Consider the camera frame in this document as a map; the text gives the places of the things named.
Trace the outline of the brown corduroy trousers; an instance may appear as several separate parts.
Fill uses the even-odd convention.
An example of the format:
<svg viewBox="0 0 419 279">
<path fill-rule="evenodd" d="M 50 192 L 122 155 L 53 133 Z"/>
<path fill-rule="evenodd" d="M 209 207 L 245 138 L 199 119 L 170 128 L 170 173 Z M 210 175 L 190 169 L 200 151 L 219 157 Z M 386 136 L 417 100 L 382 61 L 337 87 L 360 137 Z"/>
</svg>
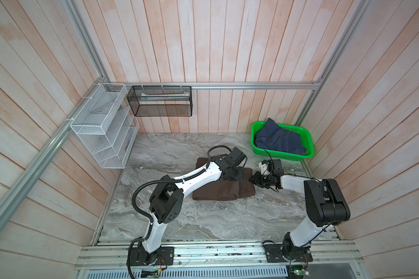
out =
<svg viewBox="0 0 419 279">
<path fill-rule="evenodd" d="M 217 180 L 193 191 L 195 201 L 234 201 L 255 196 L 256 189 L 249 179 L 253 176 L 251 168 L 244 169 L 241 181 Z"/>
</svg>

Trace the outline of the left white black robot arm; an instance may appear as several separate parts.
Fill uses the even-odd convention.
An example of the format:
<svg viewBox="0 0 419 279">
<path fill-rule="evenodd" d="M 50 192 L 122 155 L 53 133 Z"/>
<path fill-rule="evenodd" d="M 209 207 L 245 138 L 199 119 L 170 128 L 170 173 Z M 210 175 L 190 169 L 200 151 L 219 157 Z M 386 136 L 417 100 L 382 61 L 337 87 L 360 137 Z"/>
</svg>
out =
<svg viewBox="0 0 419 279">
<path fill-rule="evenodd" d="M 132 195 L 132 207 L 149 219 L 144 236 L 135 238 L 128 247 L 126 266 L 131 279 L 135 277 L 132 267 L 135 263 L 150 266 L 159 260 L 161 240 L 167 225 L 175 220 L 183 206 L 183 200 L 195 190 L 217 180 L 241 181 L 244 178 L 244 165 L 247 155 L 240 149 L 225 145 L 213 146 L 207 151 L 207 161 L 201 167 L 182 176 L 171 178 L 168 175 L 159 180 L 149 181 L 139 186 Z M 137 205 L 138 194 L 148 186 L 155 185 L 149 203 L 149 211 Z"/>
</svg>

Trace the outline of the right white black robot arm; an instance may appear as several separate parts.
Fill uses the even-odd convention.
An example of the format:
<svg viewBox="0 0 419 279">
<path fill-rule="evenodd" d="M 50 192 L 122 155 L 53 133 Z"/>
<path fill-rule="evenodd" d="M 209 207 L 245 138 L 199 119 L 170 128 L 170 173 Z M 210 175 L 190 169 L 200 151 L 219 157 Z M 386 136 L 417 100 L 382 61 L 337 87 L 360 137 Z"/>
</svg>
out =
<svg viewBox="0 0 419 279">
<path fill-rule="evenodd" d="M 268 262 L 312 260 L 310 244 L 330 226 L 350 219 L 351 212 L 341 188 L 335 179 L 286 174 L 279 159 L 263 160 L 260 170 L 250 178 L 255 186 L 294 191 L 304 196 L 306 217 L 292 231 L 286 233 L 281 245 L 264 241 Z"/>
</svg>

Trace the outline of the green plastic basket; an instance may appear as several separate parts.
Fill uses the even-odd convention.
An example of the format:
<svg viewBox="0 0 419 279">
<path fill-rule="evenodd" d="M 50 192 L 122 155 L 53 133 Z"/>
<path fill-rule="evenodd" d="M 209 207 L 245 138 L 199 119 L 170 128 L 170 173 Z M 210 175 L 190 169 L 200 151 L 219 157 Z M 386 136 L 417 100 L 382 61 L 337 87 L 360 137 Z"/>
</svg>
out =
<svg viewBox="0 0 419 279">
<path fill-rule="evenodd" d="M 303 127 L 272 119 L 251 125 L 250 143 L 256 155 L 300 162 L 314 156 L 311 134 Z"/>
</svg>

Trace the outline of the blue denim jeans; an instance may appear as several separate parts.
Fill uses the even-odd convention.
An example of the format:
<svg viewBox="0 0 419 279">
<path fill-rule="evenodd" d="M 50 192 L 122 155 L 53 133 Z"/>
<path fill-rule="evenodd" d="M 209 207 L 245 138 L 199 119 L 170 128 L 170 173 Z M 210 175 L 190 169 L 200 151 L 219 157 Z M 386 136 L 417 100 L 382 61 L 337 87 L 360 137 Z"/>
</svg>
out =
<svg viewBox="0 0 419 279">
<path fill-rule="evenodd" d="M 270 118 L 265 122 L 264 126 L 257 131 L 253 143 L 257 148 L 270 151 L 293 153 L 297 155 L 305 155 L 307 151 L 302 144 L 300 134 L 282 128 Z"/>
</svg>

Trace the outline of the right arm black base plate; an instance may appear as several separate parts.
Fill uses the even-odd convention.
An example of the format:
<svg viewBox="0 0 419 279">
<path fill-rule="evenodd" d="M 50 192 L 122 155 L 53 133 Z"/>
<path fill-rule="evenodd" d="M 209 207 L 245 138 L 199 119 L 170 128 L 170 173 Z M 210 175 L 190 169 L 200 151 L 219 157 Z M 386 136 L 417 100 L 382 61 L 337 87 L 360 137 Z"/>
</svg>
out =
<svg viewBox="0 0 419 279">
<path fill-rule="evenodd" d="M 267 242 L 263 244 L 266 259 L 268 263 L 283 262 L 312 262 L 313 256 L 309 250 L 310 247 L 297 248 L 283 244 L 274 244 Z"/>
</svg>

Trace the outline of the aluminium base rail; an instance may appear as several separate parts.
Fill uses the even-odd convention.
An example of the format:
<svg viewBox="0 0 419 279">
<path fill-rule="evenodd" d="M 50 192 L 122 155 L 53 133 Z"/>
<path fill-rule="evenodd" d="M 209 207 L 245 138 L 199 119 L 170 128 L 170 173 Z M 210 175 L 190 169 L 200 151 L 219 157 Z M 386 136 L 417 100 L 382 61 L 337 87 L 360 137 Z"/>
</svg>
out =
<svg viewBox="0 0 419 279">
<path fill-rule="evenodd" d="M 79 253 L 75 270 L 116 270 L 126 269 L 129 241 L 111 239 L 96 246 L 84 246 Z M 254 272 L 262 272 L 279 266 L 292 266 L 294 270 L 303 266 L 310 274 L 318 267 L 344 267 L 353 272 L 354 279 L 368 279 L 369 272 L 353 241 L 322 240 L 313 241 L 310 252 L 312 262 L 268 263 L 261 241 L 181 241 L 165 242 L 162 247 L 174 247 L 173 265 L 168 270 L 182 270 L 204 267 L 218 272 L 222 268 L 240 269 L 246 267 Z"/>
</svg>

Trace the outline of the horizontal aluminium wall rail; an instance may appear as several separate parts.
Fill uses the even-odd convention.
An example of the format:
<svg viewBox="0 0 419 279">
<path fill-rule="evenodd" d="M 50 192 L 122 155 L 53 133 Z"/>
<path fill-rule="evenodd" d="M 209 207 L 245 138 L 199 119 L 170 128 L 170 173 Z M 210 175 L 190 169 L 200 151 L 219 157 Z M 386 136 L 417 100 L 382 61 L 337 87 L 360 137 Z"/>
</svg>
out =
<svg viewBox="0 0 419 279">
<path fill-rule="evenodd" d="M 131 86 L 192 87 L 194 90 L 316 90 L 321 83 L 314 81 L 298 82 L 170 82 L 170 83 L 123 83 Z"/>
</svg>

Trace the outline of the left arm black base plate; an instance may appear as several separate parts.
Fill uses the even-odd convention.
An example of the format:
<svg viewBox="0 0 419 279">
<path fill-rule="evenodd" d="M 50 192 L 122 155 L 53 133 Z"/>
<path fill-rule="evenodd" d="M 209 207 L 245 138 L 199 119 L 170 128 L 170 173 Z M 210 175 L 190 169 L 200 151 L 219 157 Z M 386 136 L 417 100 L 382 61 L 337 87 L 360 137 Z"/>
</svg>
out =
<svg viewBox="0 0 419 279">
<path fill-rule="evenodd" d="M 132 247 L 128 250 L 127 266 L 170 266 L 173 265 L 174 247 L 159 247 L 148 253 L 144 246 Z"/>
</svg>

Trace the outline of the right aluminium frame rail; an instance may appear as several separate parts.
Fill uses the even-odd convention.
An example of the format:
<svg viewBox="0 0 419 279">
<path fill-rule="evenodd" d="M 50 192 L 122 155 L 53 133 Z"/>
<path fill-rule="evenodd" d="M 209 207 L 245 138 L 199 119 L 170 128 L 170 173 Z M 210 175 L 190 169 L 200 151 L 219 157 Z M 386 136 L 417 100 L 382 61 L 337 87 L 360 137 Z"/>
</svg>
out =
<svg viewBox="0 0 419 279">
<path fill-rule="evenodd" d="M 355 1 L 353 1 L 351 5 L 353 13 L 343 31 L 338 32 L 341 36 L 328 57 L 329 59 L 325 66 L 322 68 L 318 80 L 315 82 L 316 88 L 313 89 L 310 95 L 301 103 L 303 106 L 299 108 L 298 112 L 295 114 L 295 117 L 291 122 L 292 124 L 297 126 L 303 124 L 374 2 L 375 1 L 357 1 L 357 4 L 355 4 Z"/>
</svg>

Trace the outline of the aluminium frame rail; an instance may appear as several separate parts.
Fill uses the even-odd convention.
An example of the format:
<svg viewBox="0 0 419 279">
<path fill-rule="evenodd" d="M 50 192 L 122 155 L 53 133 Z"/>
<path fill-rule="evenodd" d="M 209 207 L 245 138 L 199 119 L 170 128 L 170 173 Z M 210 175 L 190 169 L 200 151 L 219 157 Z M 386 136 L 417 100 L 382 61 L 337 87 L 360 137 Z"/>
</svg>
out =
<svg viewBox="0 0 419 279">
<path fill-rule="evenodd" d="M 298 112 L 295 114 L 295 117 L 291 122 L 292 124 L 297 126 L 303 124 L 374 2 L 375 1 L 357 1 L 357 4 L 355 4 L 355 1 L 353 1 L 351 5 L 353 13 L 343 31 L 338 32 L 341 36 L 328 57 L 329 59 L 325 66 L 322 68 L 318 80 L 315 82 L 316 88 L 313 89 L 310 95 L 301 103 L 303 106 L 299 108 Z"/>
<path fill-rule="evenodd" d="M 0 200 L 37 178 L 0 251 L 88 245 L 114 179 L 69 130 L 102 78 L 72 4 L 0 1 Z"/>
</svg>

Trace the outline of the left aluminium frame rail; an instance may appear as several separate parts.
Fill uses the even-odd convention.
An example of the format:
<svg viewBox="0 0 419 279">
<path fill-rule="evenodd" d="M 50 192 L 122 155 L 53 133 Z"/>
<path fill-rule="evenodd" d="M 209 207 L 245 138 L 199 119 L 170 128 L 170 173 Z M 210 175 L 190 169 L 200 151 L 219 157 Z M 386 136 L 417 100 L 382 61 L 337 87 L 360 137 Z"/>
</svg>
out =
<svg viewBox="0 0 419 279">
<path fill-rule="evenodd" d="M 0 1 L 0 200 L 37 178 L 0 251 L 88 245 L 114 179 L 69 130 L 102 78 L 72 4 Z"/>
</svg>

